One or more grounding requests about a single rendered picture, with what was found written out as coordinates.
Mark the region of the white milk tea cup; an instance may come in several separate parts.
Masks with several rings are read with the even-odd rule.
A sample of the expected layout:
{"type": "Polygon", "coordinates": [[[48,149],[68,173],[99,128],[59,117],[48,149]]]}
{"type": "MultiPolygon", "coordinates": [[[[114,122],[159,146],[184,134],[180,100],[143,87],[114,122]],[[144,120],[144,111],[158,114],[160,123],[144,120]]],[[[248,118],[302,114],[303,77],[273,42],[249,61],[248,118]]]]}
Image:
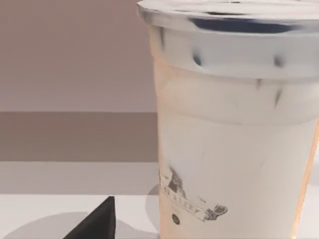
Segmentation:
{"type": "Polygon", "coordinates": [[[319,139],[319,0],[140,0],[160,239],[297,239],[319,139]]]}

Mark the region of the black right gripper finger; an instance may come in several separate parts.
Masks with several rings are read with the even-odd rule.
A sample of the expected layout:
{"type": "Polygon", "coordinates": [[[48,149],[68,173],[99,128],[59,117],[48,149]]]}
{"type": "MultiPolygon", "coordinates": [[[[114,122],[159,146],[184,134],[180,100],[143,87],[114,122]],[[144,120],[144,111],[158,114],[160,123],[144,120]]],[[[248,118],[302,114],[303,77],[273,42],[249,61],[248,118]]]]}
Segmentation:
{"type": "Polygon", "coordinates": [[[115,239],[115,197],[109,196],[63,239],[115,239]]]}

